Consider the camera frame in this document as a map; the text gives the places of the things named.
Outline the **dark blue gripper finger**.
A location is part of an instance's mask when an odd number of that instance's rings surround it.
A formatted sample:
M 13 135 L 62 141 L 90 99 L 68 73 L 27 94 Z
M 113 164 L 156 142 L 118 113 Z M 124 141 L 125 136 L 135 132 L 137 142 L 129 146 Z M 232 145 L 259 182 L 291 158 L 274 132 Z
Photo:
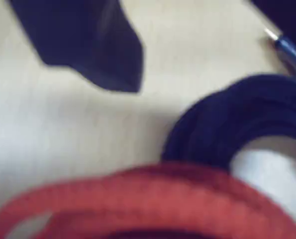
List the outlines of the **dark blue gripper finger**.
M 143 46 L 117 0 L 12 0 L 41 60 L 74 69 L 98 87 L 137 93 Z
M 252 0 L 251 3 L 296 45 L 296 0 Z

